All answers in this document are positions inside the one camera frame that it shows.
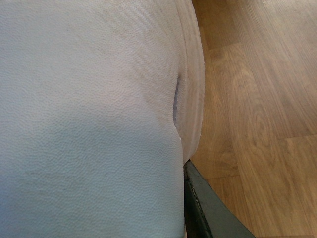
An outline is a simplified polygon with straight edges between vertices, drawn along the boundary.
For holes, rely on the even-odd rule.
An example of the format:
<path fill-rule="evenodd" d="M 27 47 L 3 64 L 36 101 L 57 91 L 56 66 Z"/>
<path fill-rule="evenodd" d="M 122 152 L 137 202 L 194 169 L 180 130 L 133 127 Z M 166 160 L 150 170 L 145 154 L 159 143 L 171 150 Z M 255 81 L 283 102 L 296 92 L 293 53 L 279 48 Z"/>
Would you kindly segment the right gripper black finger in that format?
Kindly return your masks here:
<path fill-rule="evenodd" d="M 184 165 L 184 208 L 189 238 L 253 238 L 191 161 Z"/>

